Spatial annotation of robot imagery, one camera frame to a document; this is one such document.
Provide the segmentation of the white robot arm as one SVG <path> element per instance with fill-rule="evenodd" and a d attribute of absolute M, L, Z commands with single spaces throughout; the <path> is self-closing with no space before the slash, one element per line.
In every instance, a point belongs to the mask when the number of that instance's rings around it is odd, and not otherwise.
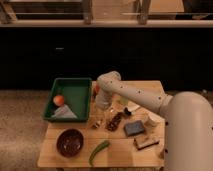
<path fill-rule="evenodd" d="M 97 84 L 99 108 L 108 109 L 116 93 L 165 119 L 164 171 L 213 171 L 213 107 L 202 95 L 142 90 L 125 84 L 117 71 L 100 75 Z"/>

